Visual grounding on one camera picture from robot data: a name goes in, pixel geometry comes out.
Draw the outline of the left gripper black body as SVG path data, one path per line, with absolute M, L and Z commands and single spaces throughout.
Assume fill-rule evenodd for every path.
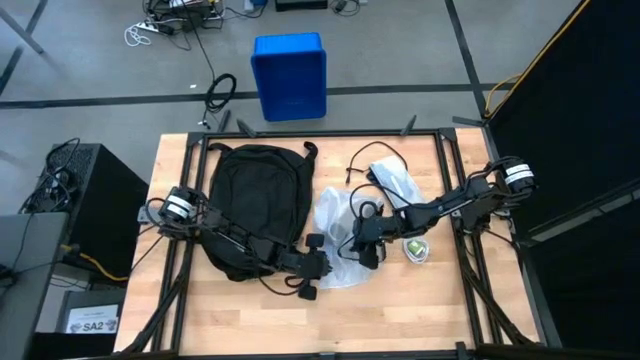
M 318 289 L 311 281 L 320 280 L 331 272 L 327 254 L 322 250 L 324 242 L 323 234 L 310 233 L 305 238 L 308 252 L 303 253 L 291 248 L 280 256 L 280 269 L 289 273 L 285 278 L 285 284 L 294 289 L 299 298 L 315 300 Z

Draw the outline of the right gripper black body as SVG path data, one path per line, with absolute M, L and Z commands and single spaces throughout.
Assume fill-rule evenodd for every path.
M 358 254 L 358 263 L 376 270 L 386 258 L 385 242 L 393 241 L 400 234 L 400 217 L 396 210 L 390 216 L 383 215 L 384 206 L 374 202 L 362 202 L 353 226 L 353 244 L 350 251 Z

